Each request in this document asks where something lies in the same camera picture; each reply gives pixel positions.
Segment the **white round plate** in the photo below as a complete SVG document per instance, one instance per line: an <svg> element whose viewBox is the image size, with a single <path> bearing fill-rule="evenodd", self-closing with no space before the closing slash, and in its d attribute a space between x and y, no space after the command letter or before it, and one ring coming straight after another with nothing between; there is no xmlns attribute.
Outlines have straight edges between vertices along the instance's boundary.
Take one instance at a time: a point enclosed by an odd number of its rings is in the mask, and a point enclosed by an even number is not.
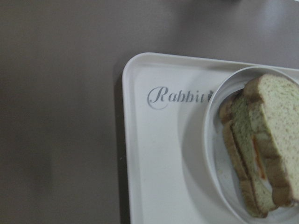
<svg viewBox="0 0 299 224"><path fill-rule="evenodd" d="M223 125L219 118L221 103L231 93L244 88L248 81L266 73L287 77L295 82L299 80L297 69L251 66L234 72L214 91L203 120L202 144L206 166L219 197L229 212L239 220L239 223L297 224L299 222L298 207L280 207L269 212L266 218L254 218L246 211L238 178L222 137Z"/></svg>

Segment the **bread slice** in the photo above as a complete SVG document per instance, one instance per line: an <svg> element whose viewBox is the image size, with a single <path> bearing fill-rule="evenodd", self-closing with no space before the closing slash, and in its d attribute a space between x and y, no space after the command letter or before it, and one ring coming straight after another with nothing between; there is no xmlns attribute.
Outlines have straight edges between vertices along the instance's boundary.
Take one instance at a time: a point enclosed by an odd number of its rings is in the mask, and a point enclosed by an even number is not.
<svg viewBox="0 0 299 224"><path fill-rule="evenodd" d="M294 206L299 203L299 85L264 74L246 83L243 94L273 202Z"/></svg>
<svg viewBox="0 0 299 224"><path fill-rule="evenodd" d="M265 218L277 206L272 191L264 185L266 173L257 150L247 111L247 101L241 91L227 97L219 108L223 124L222 136L247 212L252 217Z"/></svg>

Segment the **cream rabbit tray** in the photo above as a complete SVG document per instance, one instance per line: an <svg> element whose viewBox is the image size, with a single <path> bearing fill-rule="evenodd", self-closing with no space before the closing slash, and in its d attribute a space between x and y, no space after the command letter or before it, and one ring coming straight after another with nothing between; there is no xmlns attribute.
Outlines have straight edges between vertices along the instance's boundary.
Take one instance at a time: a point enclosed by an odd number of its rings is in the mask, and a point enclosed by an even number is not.
<svg viewBox="0 0 299 224"><path fill-rule="evenodd" d="M122 87L131 223L239 224L214 187L202 132L214 91L251 66L267 65L159 53L129 60Z"/></svg>

